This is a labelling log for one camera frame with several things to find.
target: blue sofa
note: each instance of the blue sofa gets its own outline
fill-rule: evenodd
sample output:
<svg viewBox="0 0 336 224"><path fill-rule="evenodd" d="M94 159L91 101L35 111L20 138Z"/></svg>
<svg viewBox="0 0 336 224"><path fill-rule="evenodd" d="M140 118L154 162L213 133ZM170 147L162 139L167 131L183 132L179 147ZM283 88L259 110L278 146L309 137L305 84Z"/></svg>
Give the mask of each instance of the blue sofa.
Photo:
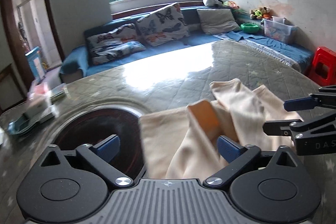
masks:
<svg viewBox="0 0 336 224"><path fill-rule="evenodd" d="M87 51L87 47L85 45L79 46L73 49L73 51L63 61L59 76L64 83L71 83L80 78L90 76L90 75L102 72L104 70L115 68L115 67L124 65L126 63L130 63L135 60L143 59L143 58L161 54L164 52L170 52L170 51L179 50L182 48L187 48L187 47L192 47L192 46L196 46L196 45L200 45L204 43L217 41L218 38L212 35L207 35L204 32L202 32L202 30L200 29L200 25L199 25L200 19L197 13L197 9L203 9L203 8L207 8L207 7L200 6L200 7L181 8L182 13L184 15L184 20L190 26L189 29L190 30L194 29L194 31L190 32L189 37L182 38L180 40L169 41L167 43L164 43L156 47L153 47L153 46L148 45L147 43L144 43L144 46L146 47L145 51L137 52L125 58L121 58L121 59L114 60L108 63L100 64L100 65L93 65L91 63L90 56ZM218 7L218 9L220 8L230 9L230 7ZM84 37L86 39L87 37L90 37L93 35L112 31L113 29L118 28L121 25L124 25L127 23L135 23L137 19L145 15L147 15L147 13L113 20L107 24L86 30L84 32Z"/></svg>

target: plastic bowl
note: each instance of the plastic bowl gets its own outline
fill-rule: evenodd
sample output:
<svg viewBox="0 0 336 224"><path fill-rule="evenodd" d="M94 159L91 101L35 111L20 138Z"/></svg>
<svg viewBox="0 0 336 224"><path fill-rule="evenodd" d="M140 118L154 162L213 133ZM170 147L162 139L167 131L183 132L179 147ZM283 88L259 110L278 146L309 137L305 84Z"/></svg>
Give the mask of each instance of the plastic bowl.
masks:
<svg viewBox="0 0 336 224"><path fill-rule="evenodd" d="M259 31L260 27L256 24L244 23L240 25L241 29L246 33L256 33Z"/></svg>

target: silver bolt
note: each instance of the silver bolt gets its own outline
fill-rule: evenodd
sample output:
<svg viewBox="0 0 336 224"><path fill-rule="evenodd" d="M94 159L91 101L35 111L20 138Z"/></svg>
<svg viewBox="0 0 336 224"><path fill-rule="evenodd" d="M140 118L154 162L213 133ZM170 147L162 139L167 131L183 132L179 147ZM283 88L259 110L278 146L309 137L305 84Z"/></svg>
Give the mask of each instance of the silver bolt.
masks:
<svg viewBox="0 0 336 224"><path fill-rule="evenodd" d="M220 185L223 183L223 180L221 178L211 177L207 178L205 182L209 185Z"/></svg>
<svg viewBox="0 0 336 224"><path fill-rule="evenodd" d="M132 183L132 180L127 177L120 177L115 180L115 183L120 186L126 186Z"/></svg>

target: plush toy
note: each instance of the plush toy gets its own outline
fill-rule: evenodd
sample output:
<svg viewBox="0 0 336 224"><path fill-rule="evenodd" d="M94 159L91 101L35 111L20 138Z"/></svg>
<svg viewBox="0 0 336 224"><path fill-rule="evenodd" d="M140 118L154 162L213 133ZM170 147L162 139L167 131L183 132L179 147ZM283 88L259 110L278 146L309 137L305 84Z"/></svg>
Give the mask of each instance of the plush toy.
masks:
<svg viewBox="0 0 336 224"><path fill-rule="evenodd" d="M203 0L203 3L207 7L223 6L223 1L222 0Z"/></svg>
<svg viewBox="0 0 336 224"><path fill-rule="evenodd" d="M271 19L270 8L269 7L259 7L259 9L253 11L250 10L250 18L262 20L263 18Z"/></svg>

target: beige garment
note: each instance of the beige garment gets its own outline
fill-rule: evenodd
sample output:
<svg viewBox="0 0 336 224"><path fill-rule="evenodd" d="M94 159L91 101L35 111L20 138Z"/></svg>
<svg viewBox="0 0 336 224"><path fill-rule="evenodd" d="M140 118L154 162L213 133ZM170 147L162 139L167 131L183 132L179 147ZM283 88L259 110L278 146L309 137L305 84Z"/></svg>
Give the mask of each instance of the beige garment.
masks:
<svg viewBox="0 0 336 224"><path fill-rule="evenodd" d="M293 146L290 137L267 136L265 120L298 119L265 86L254 91L238 79L210 84L217 101L201 100L178 109L140 118L147 175L156 179L199 178L201 181L227 165L216 141L226 135L242 145L262 150Z"/></svg>

